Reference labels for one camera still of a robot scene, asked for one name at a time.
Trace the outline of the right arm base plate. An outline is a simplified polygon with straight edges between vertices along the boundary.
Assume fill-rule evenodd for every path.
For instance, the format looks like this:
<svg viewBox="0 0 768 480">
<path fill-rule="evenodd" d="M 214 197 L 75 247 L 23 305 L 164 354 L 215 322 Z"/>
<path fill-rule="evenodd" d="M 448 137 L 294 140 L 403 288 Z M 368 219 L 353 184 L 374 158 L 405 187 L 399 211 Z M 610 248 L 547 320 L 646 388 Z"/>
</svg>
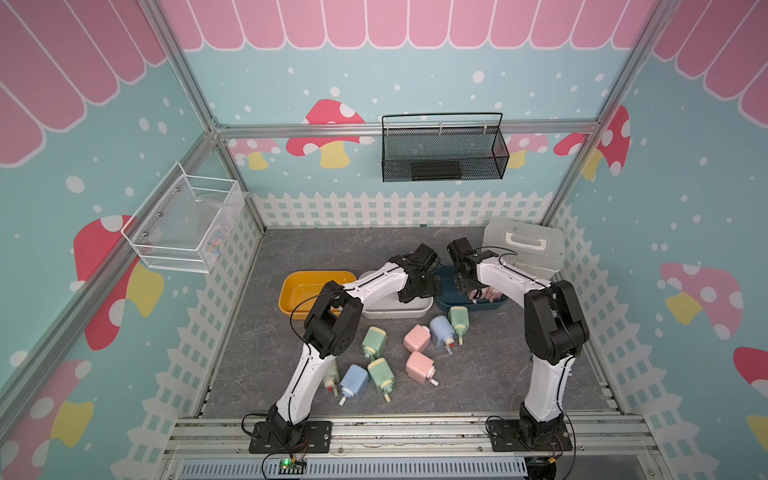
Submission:
<svg viewBox="0 0 768 480">
<path fill-rule="evenodd" d="M 504 419 L 489 416 L 485 430 L 494 452 L 550 452 L 554 456 L 573 450 L 571 434 L 559 416 L 538 423 L 529 418 Z"/>
</svg>

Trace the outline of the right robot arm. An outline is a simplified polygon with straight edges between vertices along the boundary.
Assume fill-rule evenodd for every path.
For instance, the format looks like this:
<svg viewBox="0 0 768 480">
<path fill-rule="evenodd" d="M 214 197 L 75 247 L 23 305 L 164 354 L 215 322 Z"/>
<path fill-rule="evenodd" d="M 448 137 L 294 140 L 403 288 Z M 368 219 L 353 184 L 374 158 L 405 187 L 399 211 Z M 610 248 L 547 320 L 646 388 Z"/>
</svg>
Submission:
<svg viewBox="0 0 768 480">
<path fill-rule="evenodd" d="M 471 246 L 467 238 L 447 246 L 461 293 L 486 287 L 501 292 L 524 310 L 525 340 L 533 355 L 529 390 L 519 410 L 523 441 L 533 443 L 565 425 L 563 397 L 576 357 L 590 338 L 575 287 L 526 273 L 493 251 Z"/>
</svg>

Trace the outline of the white plastic storage box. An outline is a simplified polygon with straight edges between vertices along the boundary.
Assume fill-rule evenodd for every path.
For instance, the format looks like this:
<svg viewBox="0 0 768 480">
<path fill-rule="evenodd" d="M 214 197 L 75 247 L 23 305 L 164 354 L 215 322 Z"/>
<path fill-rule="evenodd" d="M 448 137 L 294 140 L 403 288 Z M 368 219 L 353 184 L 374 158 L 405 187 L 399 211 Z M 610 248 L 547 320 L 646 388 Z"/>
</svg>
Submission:
<svg viewBox="0 0 768 480">
<path fill-rule="evenodd" d="M 418 319 L 424 317 L 434 304 L 432 297 L 415 297 L 408 303 L 402 303 L 394 292 L 382 297 L 377 303 L 365 303 L 363 315 L 371 320 Z"/>
</svg>

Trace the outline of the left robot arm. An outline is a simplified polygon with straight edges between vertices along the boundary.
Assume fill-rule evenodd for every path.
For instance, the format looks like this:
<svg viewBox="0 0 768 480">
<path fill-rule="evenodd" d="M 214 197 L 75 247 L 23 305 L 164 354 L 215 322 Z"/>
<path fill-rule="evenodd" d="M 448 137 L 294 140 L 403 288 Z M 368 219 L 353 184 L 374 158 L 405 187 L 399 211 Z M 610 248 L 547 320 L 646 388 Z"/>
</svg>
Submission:
<svg viewBox="0 0 768 480">
<path fill-rule="evenodd" d="M 438 254 L 421 244 L 409 254 L 391 257 L 365 279 L 347 284 L 329 281 L 312 298 L 300 360 L 284 393 L 266 414 L 266 424 L 281 442 L 292 441 L 303 430 L 315 392 L 331 361 L 352 344 L 364 308 L 391 294 L 402 302 L 436 296 L 441 292 L 435 274 L 439 264 Z"/>
</svg>

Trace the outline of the yellow plastic storage box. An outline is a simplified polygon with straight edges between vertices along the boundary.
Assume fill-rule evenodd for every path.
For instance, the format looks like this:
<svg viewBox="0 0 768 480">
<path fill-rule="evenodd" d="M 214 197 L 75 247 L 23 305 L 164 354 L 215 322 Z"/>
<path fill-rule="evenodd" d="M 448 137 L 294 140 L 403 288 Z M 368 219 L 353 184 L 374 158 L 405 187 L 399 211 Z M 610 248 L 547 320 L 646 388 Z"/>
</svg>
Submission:
<svg viewBox="0 0 768 480">
<path fill-rule="evenodd" d="M 278 306 L 287 316 L 293 315 L 294 320 L 303 321 L 309 314 L 314 297 L 329 281 L 342 285 L 354 282 L 357 277 L 349 271 L 297 271 L 290 274 L 283 282 Z"/>
</svg>

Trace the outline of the dark teal storage box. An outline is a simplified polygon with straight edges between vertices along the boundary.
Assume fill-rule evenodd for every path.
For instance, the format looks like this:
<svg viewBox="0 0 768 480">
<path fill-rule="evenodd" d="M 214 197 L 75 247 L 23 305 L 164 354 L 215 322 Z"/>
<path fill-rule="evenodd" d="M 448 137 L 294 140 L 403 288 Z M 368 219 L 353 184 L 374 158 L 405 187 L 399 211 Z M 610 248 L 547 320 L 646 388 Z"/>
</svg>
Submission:
<svg viewBox="0 0 768 480">
<path fill-rule="evenodd" d="M 453 265 L 440 266 L 436 273 L 441 282 L 441 294 L 434 298 L 437 307 L 447 313 L 452 307 L 466 307 L 469 312 L 497 310 L 507 302 L 502 295 L 495 301 L 487 299 L 473 300 L 467 293 L 460 293 L 454 282 L 456 267 Z"/>
</svg>

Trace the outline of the pink pencil sharpener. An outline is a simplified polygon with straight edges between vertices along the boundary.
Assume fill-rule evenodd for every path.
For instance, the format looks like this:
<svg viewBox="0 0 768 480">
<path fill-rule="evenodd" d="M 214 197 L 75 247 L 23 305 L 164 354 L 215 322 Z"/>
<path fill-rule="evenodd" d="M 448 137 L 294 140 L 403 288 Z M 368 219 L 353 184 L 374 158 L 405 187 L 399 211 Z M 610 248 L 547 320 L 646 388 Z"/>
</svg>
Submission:
<svg viewBox="0 0 768 480">
<path fill-rule="evenodd" d="M 479 301 L 479 300 L 484 300 L 484 299 L 486 299 L 486 298 L 487 298 L 487 296 L 488 296 L 488 291 L 489 291 L 489 288 L 488 288 L 488 287 L 486 287 L 486 288 L 482 288 L 482 289 L 478 289 L 478 290 L 476 291 L 476 293 L 475 293 L 475 300 L 476 300 L 476 301 Z"/>
<path fill-rule="evenodd" d="M 488 296 L 486 300 L 488 300 L 489 302 L 495 302 L 503 296 L 503 293 L 500 292 L 499 290 L 493 287 L 488 287 L 488 288 L 489 288 L 489 291 L 488 291 Z"/>
<path fill-rule="evenodd" d="M 414 351 L 406 363 L 407 375 L 420 384 L 432 384 L 438 386 L 439 382 L 434 378 L 436 367 L 434 361 L 419 351 Z"/>
<path fill-rule="evenodd" d="M 431 341 L 431 332 L 425 325 L 414 326 L 404 337 L 403 344 L 405 348 L 413 352 L 423 353 Z"/>
</svg>

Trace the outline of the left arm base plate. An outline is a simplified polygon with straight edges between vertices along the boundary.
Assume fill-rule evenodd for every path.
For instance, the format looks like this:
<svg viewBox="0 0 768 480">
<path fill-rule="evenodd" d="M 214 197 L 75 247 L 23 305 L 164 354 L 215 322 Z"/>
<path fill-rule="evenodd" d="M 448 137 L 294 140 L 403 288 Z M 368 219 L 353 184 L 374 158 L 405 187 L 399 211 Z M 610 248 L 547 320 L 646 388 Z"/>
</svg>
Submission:
<svg viewBox="0 0 768 480">
<path fill-rule="evenodd" d="M 248 452 L 268 453 L 328 453 L 333 424 L 329 421 L 308 421 L 299 426 L 274 426 L 258 422 L 250 431 Z"/>
</svg>

